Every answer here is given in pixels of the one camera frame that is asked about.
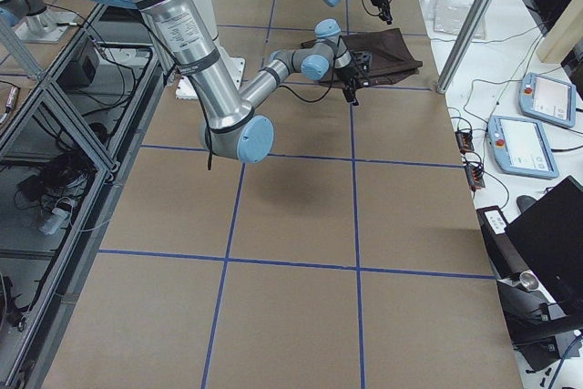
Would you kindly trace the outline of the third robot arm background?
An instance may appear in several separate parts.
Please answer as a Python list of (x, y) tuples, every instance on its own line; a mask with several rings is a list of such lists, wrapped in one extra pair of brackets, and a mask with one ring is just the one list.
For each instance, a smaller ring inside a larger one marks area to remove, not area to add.
[(44, 0), (1, 0), (1, 20), (27, 43), (58, 42), (71, 20), (52, 11)]

